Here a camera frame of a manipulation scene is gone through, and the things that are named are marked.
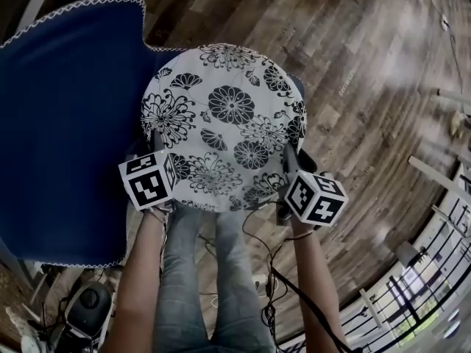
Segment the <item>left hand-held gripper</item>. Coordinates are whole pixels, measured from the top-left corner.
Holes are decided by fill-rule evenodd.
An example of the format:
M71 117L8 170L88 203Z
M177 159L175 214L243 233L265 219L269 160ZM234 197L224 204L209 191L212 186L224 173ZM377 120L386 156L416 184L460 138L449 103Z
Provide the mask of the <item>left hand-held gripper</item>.
M124 188L136 210L173 199L177 172L168 151L155 151L118 166Z

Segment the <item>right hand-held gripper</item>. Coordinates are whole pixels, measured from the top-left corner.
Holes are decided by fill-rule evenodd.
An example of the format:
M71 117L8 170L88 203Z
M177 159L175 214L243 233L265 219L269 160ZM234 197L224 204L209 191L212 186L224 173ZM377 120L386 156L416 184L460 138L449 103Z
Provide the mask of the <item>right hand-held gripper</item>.
M290 184L280 190L277 222L286 225L294 215L305 224L332 227L348 203L342 184L316 174L314 159L304 149L297 154L292 145L284 147L282 165Z

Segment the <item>round floral black-white placemat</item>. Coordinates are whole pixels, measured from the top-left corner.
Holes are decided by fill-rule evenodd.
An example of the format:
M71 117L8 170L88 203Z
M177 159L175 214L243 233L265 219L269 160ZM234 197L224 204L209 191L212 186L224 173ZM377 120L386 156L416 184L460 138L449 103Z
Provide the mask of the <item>round floral black-white placemat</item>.
M159 137L177 172L175 200L213 212L256 209L288 183L287 144L307 118L291 77L259 52L229 43L189 49L163 65L141 103L141 126Z

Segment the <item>blue fabric chair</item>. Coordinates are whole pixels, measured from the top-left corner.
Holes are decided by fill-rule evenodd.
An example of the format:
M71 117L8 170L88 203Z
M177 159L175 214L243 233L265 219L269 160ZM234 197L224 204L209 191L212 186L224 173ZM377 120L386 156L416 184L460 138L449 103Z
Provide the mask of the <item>blue fabric chair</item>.
M124 258L132 202L118 166L168 151L145 136L141 103L189 50L147 45L145 11L144 0L80 0L0 45L0 239L17 258Z

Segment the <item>person's left forearm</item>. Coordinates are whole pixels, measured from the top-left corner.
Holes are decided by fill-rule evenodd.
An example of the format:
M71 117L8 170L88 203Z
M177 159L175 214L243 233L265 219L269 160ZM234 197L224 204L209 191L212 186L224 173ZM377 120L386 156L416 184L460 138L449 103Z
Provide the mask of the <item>person's left forearm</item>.
M157 353L156 308L164 224L168 214L145 210L118 285L115 318L100 353Z

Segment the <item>person's right forearm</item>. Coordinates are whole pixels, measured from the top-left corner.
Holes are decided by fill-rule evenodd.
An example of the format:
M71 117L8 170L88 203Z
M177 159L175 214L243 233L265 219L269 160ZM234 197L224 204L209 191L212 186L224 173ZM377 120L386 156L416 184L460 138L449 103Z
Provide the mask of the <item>person's right forearm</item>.
M327 266L327 260L313 227L291 219L294 250L297 260L298 288L323 312L333 333L346 343L341 328L339 298L335 283ZM319 323L308 305L300 300L305 327L307 353L339 353L333 340Z

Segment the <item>person's left leg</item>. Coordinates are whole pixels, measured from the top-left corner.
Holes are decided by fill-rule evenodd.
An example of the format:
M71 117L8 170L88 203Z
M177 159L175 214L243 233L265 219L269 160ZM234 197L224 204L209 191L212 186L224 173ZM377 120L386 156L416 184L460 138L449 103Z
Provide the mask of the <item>person's left leg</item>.
M199 299L195 245L203 211L177 206L163 256L155 310L154 353L218 353L208 339Z

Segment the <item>person's leg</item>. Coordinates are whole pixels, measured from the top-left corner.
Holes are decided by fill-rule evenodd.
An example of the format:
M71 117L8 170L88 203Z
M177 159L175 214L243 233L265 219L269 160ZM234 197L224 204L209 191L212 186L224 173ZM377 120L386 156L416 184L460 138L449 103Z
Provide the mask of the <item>person's leg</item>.
M155 310L154 353L218 353L208 339L199 299L195 245L203 211L177 206L163 256Z
M244 241L245 213L216 217L218 312L211 341L243 353L275 353L269 328L261 320L261 306Z

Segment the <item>person's right leg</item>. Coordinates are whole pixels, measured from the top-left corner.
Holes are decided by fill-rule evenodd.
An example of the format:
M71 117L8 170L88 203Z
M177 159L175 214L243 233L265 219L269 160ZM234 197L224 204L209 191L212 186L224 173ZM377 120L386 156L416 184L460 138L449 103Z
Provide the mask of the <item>person's right leg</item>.
M216 217L218 312L211 341L243 353L275 353L269 328L261 320L261 306L244 241L245 213Z

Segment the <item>black round floor device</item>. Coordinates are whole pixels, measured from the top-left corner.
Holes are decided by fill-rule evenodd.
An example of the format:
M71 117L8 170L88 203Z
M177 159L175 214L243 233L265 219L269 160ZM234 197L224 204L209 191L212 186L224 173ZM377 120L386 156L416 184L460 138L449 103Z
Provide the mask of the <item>black round floor device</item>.
M65 311L65 321L87 338L101 330L112 306L108 288L100 282L89 282L72 297Z

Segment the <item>grey bin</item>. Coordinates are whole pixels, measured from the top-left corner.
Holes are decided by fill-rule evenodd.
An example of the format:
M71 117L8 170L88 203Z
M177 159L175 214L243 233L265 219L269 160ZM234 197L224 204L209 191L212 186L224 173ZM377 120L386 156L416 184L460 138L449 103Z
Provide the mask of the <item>grey bin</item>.
M394 254L404 269L414 266L421 258L421 253L408 241L402 242Z

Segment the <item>black metal railing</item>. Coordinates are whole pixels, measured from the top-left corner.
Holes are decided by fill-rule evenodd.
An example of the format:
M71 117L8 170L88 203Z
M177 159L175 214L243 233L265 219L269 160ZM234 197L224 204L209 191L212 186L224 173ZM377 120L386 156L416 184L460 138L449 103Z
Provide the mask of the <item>black metal railing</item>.
M471 287L471 206L446 197L413 244L420 253L410 267L401 263L341 313L353 349L365 353L405 345Z

